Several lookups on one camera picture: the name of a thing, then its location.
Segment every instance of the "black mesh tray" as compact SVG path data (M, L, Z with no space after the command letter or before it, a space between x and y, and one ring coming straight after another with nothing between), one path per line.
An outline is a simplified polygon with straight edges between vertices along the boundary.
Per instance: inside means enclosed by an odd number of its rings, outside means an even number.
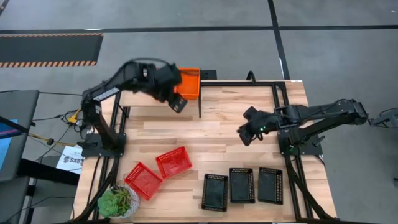
M259 168L259 202L284 204L282 171Z
M231 203L255 203L253 169L229 168Z
M223 175L205 174L201 209L226 212L228 199L228 177Z

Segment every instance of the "red basket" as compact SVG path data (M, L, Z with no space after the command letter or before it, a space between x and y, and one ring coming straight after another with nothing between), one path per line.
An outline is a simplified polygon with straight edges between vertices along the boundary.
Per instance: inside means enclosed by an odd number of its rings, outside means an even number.
M165 179L192 167L184 146L156 157L156 162L162 177Z
M135 166L124 181L145 200L152 198L163 182L160 177L141 162Z

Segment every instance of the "potted succulent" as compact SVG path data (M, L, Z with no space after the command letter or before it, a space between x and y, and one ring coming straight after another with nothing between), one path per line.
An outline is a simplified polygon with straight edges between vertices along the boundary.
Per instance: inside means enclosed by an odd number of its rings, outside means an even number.
M138 194L129 187L112 187L98 199L99 214L105 218L130 217L138 206Z

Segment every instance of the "concrete floor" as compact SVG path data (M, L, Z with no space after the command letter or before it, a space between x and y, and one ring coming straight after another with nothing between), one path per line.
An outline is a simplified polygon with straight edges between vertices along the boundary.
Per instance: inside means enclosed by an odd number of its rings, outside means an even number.
M393 0L274 2L280 26L398 24L398 2ZM261 0L10 0L0 16L0 30L271 24L267 1ZM281 35L290 77L304 81L311 105L354 98L364 104L370 117L397 106L398 53L394 46L398 30L301 30L282 31ZM95 67L1 69L0 91L81 93L135 57L217 69L223 79L244 78L249 69L257 79L282 78L273 31L120 33L105 35ZM79 102L74 96L41 95L35 118L73 110ZM32 131L57 139L65 128L60 121L43 121ZM398 172L397 134L394 129L367 125L342 126L326 133L326 171L341 219L396 223L398 189L392 177ZM78 140L73 131L64 139ZM24 157L36 159L45 151L29 140ZM54 203L37 209L33 223L65 221L70 202ZM57 216L49 220L54 213Z

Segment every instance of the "orange basket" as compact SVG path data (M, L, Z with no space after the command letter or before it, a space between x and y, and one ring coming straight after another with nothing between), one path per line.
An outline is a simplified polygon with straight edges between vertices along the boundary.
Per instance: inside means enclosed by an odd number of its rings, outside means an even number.
M181 71L181 84L174 87L174 93L179 93L187 100L195 100L200 91L200 69L179 68Z

